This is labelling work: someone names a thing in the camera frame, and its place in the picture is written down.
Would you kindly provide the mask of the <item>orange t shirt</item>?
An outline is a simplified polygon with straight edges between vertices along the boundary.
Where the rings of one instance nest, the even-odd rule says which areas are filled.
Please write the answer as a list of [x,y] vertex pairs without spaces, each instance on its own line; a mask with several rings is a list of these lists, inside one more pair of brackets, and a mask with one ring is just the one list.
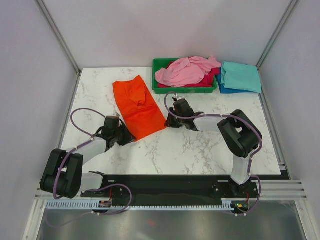
[[166,128],[166,119],[141,76],[116,81],[112,87],[122,118],[137,141]]

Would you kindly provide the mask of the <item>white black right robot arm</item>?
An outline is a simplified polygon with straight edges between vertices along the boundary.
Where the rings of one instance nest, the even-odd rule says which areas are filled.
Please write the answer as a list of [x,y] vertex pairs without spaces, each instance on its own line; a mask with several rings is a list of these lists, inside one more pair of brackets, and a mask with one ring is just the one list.
[[242,196],[247,191],[246,183],[250,180],[253,156],[262,149],[262,134],[242,110],[235,110],[230,114],[206,114],[195,112],[188,101],[174,96],[173,107],[168,110],[165,126],[181,128],[194,132],[218,132],[222,135],[228,149],[233,154],[233,180],[229,184],[229,191],[235,197]]

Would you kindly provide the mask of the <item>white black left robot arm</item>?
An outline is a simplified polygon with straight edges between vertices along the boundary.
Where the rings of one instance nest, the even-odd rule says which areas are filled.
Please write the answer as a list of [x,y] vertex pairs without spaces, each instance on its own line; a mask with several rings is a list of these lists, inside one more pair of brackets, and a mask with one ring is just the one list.
[[110,185],[98,172],[83,173],[83,165],[106,153],[114,145],[125,146],[136,140],[118,116],[107,116],[104,125],[89,140],[67,150],[54,149],[49,155],[40,180],[40,189],[53,198],[73,199],[78,192],[92,190],[99,197],[106,196]]

